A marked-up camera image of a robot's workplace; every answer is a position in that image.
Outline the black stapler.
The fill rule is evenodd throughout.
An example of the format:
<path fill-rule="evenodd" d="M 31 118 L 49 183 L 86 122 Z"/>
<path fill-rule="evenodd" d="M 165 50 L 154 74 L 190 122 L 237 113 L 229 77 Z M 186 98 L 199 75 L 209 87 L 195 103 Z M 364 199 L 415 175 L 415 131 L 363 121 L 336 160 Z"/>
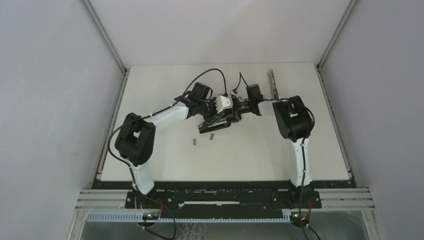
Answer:
<path fill-rule="evenodd" d="M 211 123 L 203 122 L 198 125 L 198 130 L 200 134 L 205 134 L 205 133 L 229 128 L 230 126 L 231 126 L 231 123 L 227 121 L 211 122 Z"/>

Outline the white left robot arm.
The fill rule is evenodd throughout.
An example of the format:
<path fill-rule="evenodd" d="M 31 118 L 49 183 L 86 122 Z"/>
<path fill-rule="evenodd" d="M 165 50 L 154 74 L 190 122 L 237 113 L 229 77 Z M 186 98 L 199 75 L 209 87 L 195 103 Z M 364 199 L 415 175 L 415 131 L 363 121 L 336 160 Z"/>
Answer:
<path fill-rule="evenodd" d="M 115 130 L 118 135 L 114 148 L 119 153 L 116 159 L 129 167 L 132 186 L 139 192 L 136 200 L 143 208 L 153 207 L 157 200 L 151 191 L 155 184 L 148 163 L 153 154 L 156 132 L 192 116 L 214 116 L 233 106 L 227 94 L 209 98 L 210 91 L 210 87 L 197 82 L 191 91 L 177 96 L 162 110 L 147 116 L 129 113 Z"/>

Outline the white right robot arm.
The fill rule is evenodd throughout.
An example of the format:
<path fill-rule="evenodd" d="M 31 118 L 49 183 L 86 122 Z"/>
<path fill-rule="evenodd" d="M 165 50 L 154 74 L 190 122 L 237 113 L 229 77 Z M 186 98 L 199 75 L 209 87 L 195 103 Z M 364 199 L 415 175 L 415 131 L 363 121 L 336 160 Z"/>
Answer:
<path fill-rule="evenodd" d="M 257 84 L 246 89 L 248 98 L 244 100 L 239 100 L 235 95 L 218 96 L 215 99 L 217 113 L 222 114 L 228 123 L 241 120 L 241 116 L 247 113 L 275 117 L 280 135 L 288 141 L 292 168 L 289 181 L 296 188 L 289 194 L 289 203 L 295 208 L 302 208 L 308 203 L 309 195 L 301 188 L 312 182 L 308 144 L 315 126 L 315 116 L 299 95 L 267 99 Z"/>

